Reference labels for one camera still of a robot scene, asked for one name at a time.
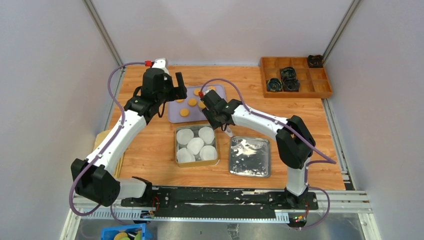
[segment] blue plastic crate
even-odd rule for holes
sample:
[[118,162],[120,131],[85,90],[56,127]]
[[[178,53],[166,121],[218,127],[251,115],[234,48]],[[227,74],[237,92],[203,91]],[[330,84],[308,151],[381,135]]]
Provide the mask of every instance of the blue plastic crate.
[[141,231],[142,233],[141,240],[149,240],[152,238],[152,234],[146,228],[146,224],[141,223],[141,224],[133,224],[133,225],[105,227],[101,230],[101,240],[114,240],[114,237],[118,233],[123,233],[123,232],[137,233],[139,231]]

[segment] yellow disc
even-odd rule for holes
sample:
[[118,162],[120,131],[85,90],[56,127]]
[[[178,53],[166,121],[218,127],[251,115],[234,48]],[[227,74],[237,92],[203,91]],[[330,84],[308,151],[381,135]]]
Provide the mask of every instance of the yellow disc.
[[181,117],[187,117],[189,115],[189,110],[187,108],[183,108],[181,109],[181,111],[179,111],[179,114],[181,115]]
[[196,96],[199,96],[199,92],[200,92],[200,88],[196,88],[196,89],[193,91],[194,95],[196,95]]
[[200,109],[206,108],[205,104],[202,101],[199,102],[198,106]]
[[128,234],[126,232],[120,232],[113,238],[113,240],[121,240],[126,237],[128,237]]
[[188,105],[192,107],[196,106],[197,103],[198,101],[195,98],[190,98],[190,100],[188,100]]

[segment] gray floor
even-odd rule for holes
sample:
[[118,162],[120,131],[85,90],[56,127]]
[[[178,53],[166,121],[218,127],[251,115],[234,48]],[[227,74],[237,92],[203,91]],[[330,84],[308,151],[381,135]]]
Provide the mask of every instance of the gray floor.
[[[314,223],[320,217],[310,213],[308,222]],[[100,239],[102,228],[117,225],[114,220],[83,220],[75,239]],[[159,221],[149,223],[147,228],[153,234],[152,240],[365,240],[358,215],[354,213],[329,214],[319,226],[300,232],[275,223]]]

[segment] robotic arm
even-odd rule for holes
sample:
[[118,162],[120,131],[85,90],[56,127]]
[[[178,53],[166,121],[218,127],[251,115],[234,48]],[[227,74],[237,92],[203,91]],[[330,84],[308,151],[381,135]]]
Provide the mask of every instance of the robotic arm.
[[[121,125],[121,116],[98,148],[85,160],[77,158],[72,163],[71,173],[75,181],[81,171],[98,157],[98,160],[77,182],[75,187],[77,194],[105,207],[110,206],[117,199],[135,198],[139,203],[144,203],[152,198],[152,183],[149,181],[136,177],[115,179],[112,174],[120,157],[136,135],[149,124],[156,114],[160,118],[162,117],[165,103],[187,98],[183,75],[180,72],[175,74],[178,86],[174,87],[167,67],[168,63],[165,58],[154,61],[153,66],[148,68],[143,75],[142,86],[135,89],[132,98],[124,106],[125,121],[123,125]],[[162,113],[159,113],[160,105],[163,105]],[[106,150],[100,154],[105,146],[107,146]]]
[[315,146],[314,138],[302,119],[295,115],[291,118],[273,116],[247,105],[244,106],[241,101],[236,99],[227,102],[214,90],[207,90],[203,96],[202,94],[200,96],[200,100],[206,106],[202,110],[203,114],[213,129],[222,128],[223,125],[243,126],[276,141],[279,156],[282,162],[288,166],[287,200],[292,203],[302,201],[308,193],[305,170],[306,164],[310,161],[312,149],[296,136],[292,137],[293,133],[279,124],[281,122],[290,126]]

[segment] white wall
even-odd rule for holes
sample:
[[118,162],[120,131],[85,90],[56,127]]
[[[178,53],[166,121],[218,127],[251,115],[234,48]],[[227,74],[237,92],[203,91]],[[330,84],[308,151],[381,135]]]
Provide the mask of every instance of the white wall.
[[353,177],[384,240],[423,239],[424,2],[363,1],[326,65]]
[[113,59],[81,0],[0,1],[0,239],[59,239]]
[[93,0],[124,62],[323,54],[352,0]]

